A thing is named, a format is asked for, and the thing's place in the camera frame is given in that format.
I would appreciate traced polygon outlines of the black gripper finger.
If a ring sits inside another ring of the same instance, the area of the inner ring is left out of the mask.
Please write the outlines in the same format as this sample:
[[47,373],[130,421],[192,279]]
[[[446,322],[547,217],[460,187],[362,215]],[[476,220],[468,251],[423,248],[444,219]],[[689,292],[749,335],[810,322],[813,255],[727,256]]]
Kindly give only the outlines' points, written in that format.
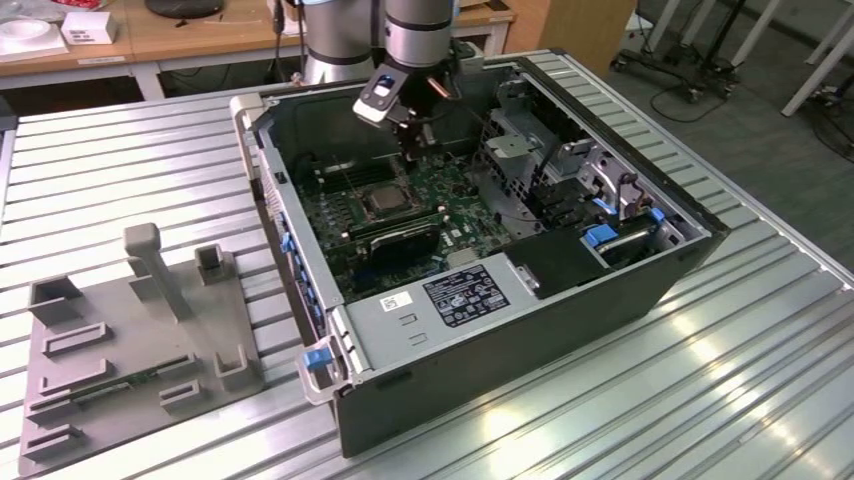
[[398,124],[398,143],[408,162],[420,160],[427,154],[428,142],[423,136],[424,122],[420,119]]

